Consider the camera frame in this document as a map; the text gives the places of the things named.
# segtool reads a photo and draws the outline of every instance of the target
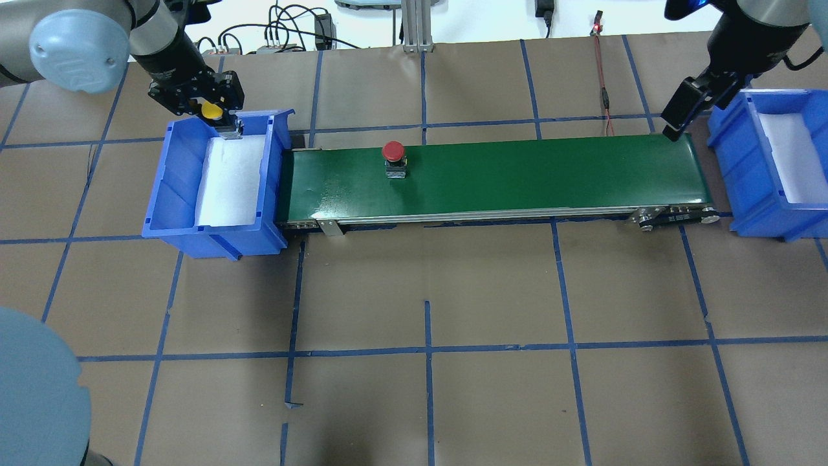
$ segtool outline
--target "metal post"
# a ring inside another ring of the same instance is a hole
[[[431,0],[402,0],[402,24],[408,53],[433,51],[431,41]]]

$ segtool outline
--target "power adapter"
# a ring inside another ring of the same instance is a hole
[[[316,50],[331,50],[335,48],[335,43],[331,39],[336,38],[336,26],[334,26],[334,20],[330,17],[330,14],[323,13],[316,15],[313,23],[314,32],[316,33]]]
[[[535,17],[545,18],[547,12],[555,12],[555,0],[535,0]]]
[[[535,17],[542,17],[546,23],[546,37],[552,29],[552,15],[555,14],[555,0],[535,0]]]

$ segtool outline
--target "blue tape grid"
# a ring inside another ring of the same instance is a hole
[[[20,99],[17,101],[17,107],[14,109],[14,113],[12,114],[12,119],[8,121],[8,126],[6,127],[6,132],[3,134],[2,139],[0,139],[0,151],[6,147],[6,141],[8,141],[8,135],[12,133],[12,128],[14,127],[14,122],[17,121],[17,116],[20,115],[20,109],[23,108],[23,100],[26,99],[26,94],[29,93],[29,87],[31,84],[27,84],[23,86],[23,92],[20,94]]]
[[[118,100],[121,98],[121,91],[123,90],[123,83],[127,80],[127,72],[123,72],[123,76],[121,76],[121,82],[118,84],[118,90],[115,91],[115,98],[112,101],[112,106],[109,109],[109,115],[106,118],[106,124],[103,126],[103,133],[101,134],[101,141],[106,139],[106,135],[109,132],[109,126],[112,124],[112,117],[115,115],[115,109],[118,107]],[[98,160],[101,156],[101,150],[103,150],[104,145],[99,143],[97,148],[95,149],[95,155],[92,157],[92,163],[89,165],[89,173],[86,176],[86,184],[84,185],[84,192],[80,195],[80,202],[78,203],[78,208],[75,211],[75,218],[72,221],[72,227],[69,231],[69,239],[70,241],[66,242],[66,246],[63,248],[63,255],[60,257],[60,263],[57,266],[57,271],[55,272],[55,279],[52,281],[51,289],[49,290],[49,298],[46,300],[46,306],[43,308],[43,314],[41,315],[41,322],[45,322],[49,318],[49,311],[51,310],[52,301],[55,299],[55,292],[57,291],[57,285],[60,282],[60,275],[63,273],[63,268],[66,265],[66,258],[69,256],[69,248],[72,245],[71,239],[75,237],[75,231],[78,228],[78,222],[80,221],[80,213],[84,209],[84,204],[86,203],[86,197],[89,195],[89,187],[92,185],[92,178],[95,175],[95,168],[98,166]]]
[[[520,40],[520,52],[523,54],[523,66],[526,68],[526,79],[529,84],[529,97],[532,99],[532,116],[534,117],[535,136],[543,139],[541,134],[541,119],[537,113],[537,98],[535,96],[535,82],[532,79],[532,68],[529,65],[529,55],[526,52],[526,41]]]
[[[742,458],[742,465],[749,466],[750,461],[748,459],[748,450],[744,447],[742,430],[739,428],[739,420],[736,418],[736,409],[733,405],[733,398],[730,396],[727,376],[724,374],[725,366],[722,364],[722,358],[719,354],[719,344],[716,341],[716,335],[713,332],[713,324],[708,320],[707,303],[705,301],[705,294],[701,289],[701,281],[699,280],[698,270],[696,270],[696,261],[693,259],[693,251],[690,248],[690,241],[687,239],[687,232],[683,225],[679,226],[679,231],[681,232],[681,242],[684,244],[684,251],[687,256],[687,264],[690,266],[690,271],[693,276],[693,284],[696,286],[696,296],[699,299],[701,314],[705,320],[705,327],[707,327],[707,336],[710,340],[710,349],[713,350],[713,359],[716,363],[716,371],[719,373],[719,381],[722,385],[724,402],[727,405],[728,415],[730,416],[730,424],[733,426],[736,444],[739,447],[739,456]]]
[[[426,52],[420,52],[420,110],[421,110],[421,133],[422,133],[422,145],[428,144],[428,137],[426,133],[428,132],[428,112],[426,111],[428,105],[426,104]]]
[[[323,51],[316,56],[316,74],[313,84],[313,103],[310,107],[310,132],[308,133],[308,147],[314,147],[316,141],[316,114],[319,112],[319,87],[322,84],[322,58]]]
[[[299,403],[293,402],[293,367],[296,363],[296,335],[299,332],[299,304],[302,296],[302,271],[305,265],[304,241],[299,245],[299,259],[296,261],[296,288],[293,292],[293,318],[291,319],[291,343],[287,353],[287,376],[285,377],[285,405],[288,408],[297,408]]]
[[[814,242],[816,243],[816,250],[820,251],[822,264],[825,265],[826,271],[828,271],[828,255],[826,254],[825,248],[822,246],[822,241],[819,238],[814,238]]]
[[[572,313],[569,306],[569,295],[566,292],[566,275],[564,273],[564,262],[561,256],[561,243],[558,236],[557,221],[551,220],[552,242],[555,249],[555,264],[558,269],[558,281],[561,286],[561,301],[564,307],[564,320],[566,321],[566,341],[569,345],[570,364],[572,366],[572,383],[575,388],[575,405],[578,409],[578,422],[580,424],[580,441],[584,448],[584,462],[586,466],[592,466],[592,453],[590,452],[590,437],[586,429],[586,413],[584,410],[584,397],[580,390],[580,373],[578,371],[578,354],[575,343],[575,331],[572,328]]]
[[[147,437],[147,426],[150,421],[150,412],[152,411],[152,397],[155,396],[156,384],[158,383],[158,371],[161,368],[162,356],[164,354],[164,343],[166,342],[167,329],[170,327],[170,309],[176,300],[176,290],[178,289],[178,278],[181,275],[181,263],[184,260],[184,253],[178,253],[178,260],[176,261],[176,268],[172,274],[172,283],[170,285],[170,295],[166,301],[166,311],[164,312],[164,321],[161,324],[161,335],[158,337],[158,347],[156,353],[152,358],[152,376],[150,377],[150,386],[147,390],[147,402],[144,404],[144,414],[141,418],[141,430],[138,432],[138,445],[135,449],[134,466],[141,464],[141,456],[144,451],[144,439]]]
[[[434,441],[434,372],[431,359],[434,355],[431,346],[431,301],[426,301],[426,427],[428,431],[428,466],[435,466]]]
[[[642,105],[644,108],[644,114],[621,114],[621,115],[614,115],[614,119],[640,119],[645,118],[650,126],[651,131],[654,130],[654,125],[652,122],[653,117],[660,116],[659,114],[651,114],[650,109],[647,105],[647,99],[644,95],[643,88],[641,86],[641,80],[638,75],[637,67],[635,66],[635,60],[633,58],[633,53],[629,47],[628,40],[626,36],[622,36],[624,47],[628,54],[628,59],[630,61],[630,66],[633,70],[633,76],[636,81],[636,86],[638,87],[638,92],[642,100]],[[315,88],[314,88],[314,101],[313,101],[313,110],[311,113],[311,127],[309,131],[294,131],[293,133],[307,133],[310,135],[310,146],[312,147],[314,137],[317,133],[339,133],[339,132],[359,132],[359,131],[383,131],[383,130],[394,130],[394,129],[412,129],[412,128],[422,128],[422,142],[426,143],[426,131],[428,128],[454,128],[454,127],[468,127],[468,126],[489,126],[489,125],[505,125],[505,124],[535,124],[536,126],[536,133],[538,138],[541,137],[540,135],[540,123],[546,122],[563,122],[563,121],[586,121],[586,120],[596,120],[596,119],[603,119],[604,117],[595,117],[595,116],[583,116],[583,117],[565,117],[565,118],[540,118],[537,112],[537,99],[534,92],[534,84],[532,82],[532,71],[529,64],[525,42],[521,41],[521,49],[524,59],[524,65],[526,67],[527,72],[527,83],[529,85],[530,90],[530,98],[532,99],[532,112],[533,112],[533,119],[513,119],[513,120],[494,120],[494,121],[477,121],[477,122],[457,122],[457,123],[438,123],[438,124],[429,124],[427,122],[427,113],[426,113],[426,56],[425,54],[421,55],[421,102],[422,102],[422,121],[420,124],[410,124],[410,125],[392,125],[392,126],[373,126],[373,127],[358,127],[358,128],[339,128],[339,129],[317,129],[315,127],[316,122],[316,113],[318,111],[318,99],[319,99],[319,86],[320,86],[320,76],[321,76],[321,67],[322,67],[322,52],[320,52],[319,57],[317,59],[317,67],[316,67],[316,76],[315,76]],[[221,71],[224,67],[224,58],[221,57],[219,61],[219,71]],[[29,90],[29,85],[24,87],[24,90],[21,94],[21,97],[17,103],[17,107],[12,115],[12,119],[3,135],[2,140],[0,140],[0,151],[4,148],[45,148],[45,147],[61,147],[61,146],[76,146],[76,145],[96,145],[97,149],[95,151],[92,167],[89,174],[89,179],[84,189],[84,194],[81,197],[78,209],[75,213],[75,218],[73,220],[72,229],[70,231],[69,236],[65,238],[46,238],[46,239],[21,239],[21,240],[0,240],[0,245],[5,244],[40,244],[40,243],[65,243],[64,254],[61,257],[60,264],[58,266],[58,270],[55,273],[55,280],[53,281],[50,296],[47,300],[46,307],[44,308],[44,313],[42,316],[42,320],[45,321],[48,317],[49,309],[51,307],[51,302],[54,299],[54,293],[57,289],[57,285],[60,281],[60,275],[65,265],[66,257],[69,252],[70,245],[75,242],[89,242],[89,241],[118,241],[118,240],[144,240],[142,237],[137,235],[121,235],[121,236],[91,236],[91,237],[75,237],[75,230],[77,228],[77,223],[79,221],[80,213],[82,212],[83,205],[85,202],[85,198],[88,195],[89,191],[89,182],[94,175],[94,169],[97,166],[97,162],[99,160],[99,156],[102,150],[102,147],[105,144],[120,144],[120,143],[146,143],[146,142],[160,142],[163,141],[163,138],[131,138],[131,139],[114,139],[114,140],[106,140],[106,134],[108,132],[108,128],[112,123],[112,117],[114,115],[114,110],[117,106],[118,99],[120,94],[123,90],[123,84],[125,81],[126,75],[122,77],[121,82],[118,86],[118,90],[116,92],[115,98],[113,100],[113,105],[110,109],[107,123],[104,126],[104,131],[102,137],[98,141],[79,141],[79,142],[65,142],[65,143],[25,143],[25,144],[6,144],[9,134],[12,131],[13,125],[17,120],[18,115],[20,114],[21,108],[23,106],[24,100]],[[298,318],[299,318],[299,300],[301,295],[301,273],[302,273],[302,261],[304,259],[304,250],[305,250],[305,243],[302,242],[301,245],[301,253],[298,260],[297,265],[297,277],[296,277],[296,294],[295,294],[295,307],[294,307],[294,315],[293,315],[293,322],[291,325],[291,348],[288,352],[239,352],[239,353],[202,353],[202,354],[164,354],[163,347],[166,340],[166,333],[169,327],[170,322],[170,309],[172,307],[175,293],[176,293],[176,286],[178,283],[179,274],[181,271],[181,262],[183,259],[183,255],[179,253],[178,260],[176,262],[176,269],[173,274],[172,285],[170,296],[167,303],[167,310],[165,313],[164,321],[161,327],[161,335],[159,337],[158,348],[156,350],[156,354],[146,354],[146,355],[102,355],[102,356],[81,356],[78,357],[80,362],[125,362],[125,361],[152,361],[153,364],[153,372],[150,381],[149,391],[147,393],[147,403],[145,404],[144,416],[142,418],[142,428],[139,434],[139,441],[138,447],[136,451],[136,458],[135,458],[135,466],[138,466],[141,461],[142,449],[143,449],[143,442],[146,437],[147,431],[147,424],[149,421],[149,415],[152,409],[152,398],[154,395],[155,387],[157,384],[158,378],[158,370],[162,361],[198,361],[198,360],[228,360],[228,359],[255,359],[255,358],[286,358],[288,359],[288,382],[286,383],[286,402],[292,404],[291,401],[291,390],[292,390],[292,368],[294,361],[298,357],[360,357],[360,356],[374,356],[374,355],[393,355],[393,354],[412,354],[412,353],[425,353],[426,354],[426,392],[427,392],[427,412],[428,412],[428,441],[429,441],[429,464],[433,465],[435,463],[434,458],[434,406],[433,406],[433,384],[432,384],[432,371],[431,371],[431,357],[433,354],[438,352],[511,352],[511,351],[569,351],[571,356],[571,365],[572,365],[572,372],[573,372],[573,383],[575,384],[575,393],[576,393],[576,404],[578,405],[578,414],[579,414],[579,422],[580,422],[580,429],[581,429],[581,438],[584,445],[585,451],[585,462],[586,464],[591,464],[591,454],[589,450],[589,437],[587,432],[586,420],[585,420],[585,409],[584,403],[582,399],[582,395],[580,393],[580,375],[578,373],[578,366],[577,366],[577,350],[582,349],[622,349],[622,348],[642,348],[642,347],[688,347],[688,346],[710,346],[716,362],[717,371],[720,375],[720,381],[722,384],[722,390],[724,392],[725,401],[728,406],[728,412],[731,419],[731,423],[734,428],[734,435],[737,439],[737,444],[739,446],[739,453],[742,457],[743,465],[749,465],[749,459],[747,456],[747,451],[744,447],[744,442],[742,440],[741,431],[739,429],[739,423],[736,417],[735,409],[733,406],[733,401],[730,397],[729,387],[727,385],[727,379],[725,376],[725,369],[724,365],[722,364],[718,346],[722,345],[749,345],[749,344],[775,344],[775,343],[809,343],[809,342],[828,342],[828,335],[814,335],[814,336],[800,336],[800,337],[747,337],[747,338],[716,338],[713,332],[713,328],[709,323],[705,323],[708,328],[708,339],[706,340],[661,340],[661,341],[631,341],[631,342],[576,342],[574,331],[572,329],[572,322],[571,322],[571,315],[569,310],[569,303],[568,297],[566,294],[566,277],[564,274],[563,269],[563,262],[561,258],[561,250],[560,244],[558,241],[557,235],[557,228],[556,224],[566,221],[596,221],[601,219],[610,219],[610,220],[621,220],[622,217],[579,217],[579,218],[570,218],[570,219],[538,219],[538,220],[516,220],[516,221],[467,221],[467,222],[446,222],[442,225],[436,227],[455,227],[455,226],[488,226],[488,225],[525,225],[525,224],[539,224],[539,223],[551,223],[552,225],[552,234],[553,240],[555,244],[555,252],[556,252],[556,265],[558,267],[559,272],[559,280],[561,286],[561,298],[564,303],[565,309],[565,319],[566,319],[566,326],[567,326],[567,342],[566,343],[537,343],[537,344],[505,344],[505,345],[470,345],[470,346],[443,346],[443,347],[434,347],[431,345],[431,305],[430,303],[426,302],[426,345],[424,347],[391,347],[391,348],[369,348],[369,349],[359,349],[359,350],[334,350],[334,351],[303,351],[299,352],[296,350],[296,330],[298,326]],[[383,228],[392,228],[392,226],[383,226]],[[681,237],[682,241],[685,246],[685,251],[687,254],[688,264],[691,268],[691,272],[694,279],[694,284],[696,286],[696,292],[698,294],[700,308],[702,313],[706,316],[707,309],[704,300],[704,294],[701,289],[700,281],[698,278],[698,274],[696,271],[695,263],[692,259],[691,248],[689,244],[689,240],[687,239],[685,230],[681,227]],[[823,247],[822,243],[819,240],[816,240],[816,248],[818,249],[819,254],[823,262],[826,265],[826,271],[828,271],[828,255],[826,255],[825,248]],[[287,446],[287,432],[288,432],[288,424],[285,423],[282,425],[282,436],[280,440],[280,464],[285,463],[286,457],[286,446]]]
[[[627,51],[627,59],[629,66],[633,69],[633,78],[635,78],[635,86],[638,88],[638,96],[641,97],[641,105],[644,108],[644,113],[647,116],[647,125],[650,127],[650,132],[655,133],[656,125],[652,122],[652,114],[650,114],[650,106],[647,104],[647,96],[644,95],[644,88],[641,86],[641,76],[638,75],[638,68],[635,66],[635,58],[633,57],[633,49],[629,46],[627,35],[621,36],[623,41],[623,48]]]

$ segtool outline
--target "yellow object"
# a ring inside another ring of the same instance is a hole
[[[224,110],[216,104],[205,101],[201,104],[201,114],[207,119],[219,119],[224,114]]]

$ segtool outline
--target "blue joint cap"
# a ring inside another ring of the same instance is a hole
[[[100,94],[117,86],[127,68],[129,35],[101,13],[63,10],[37,23],[29,55],[37,71],[56,85]]]

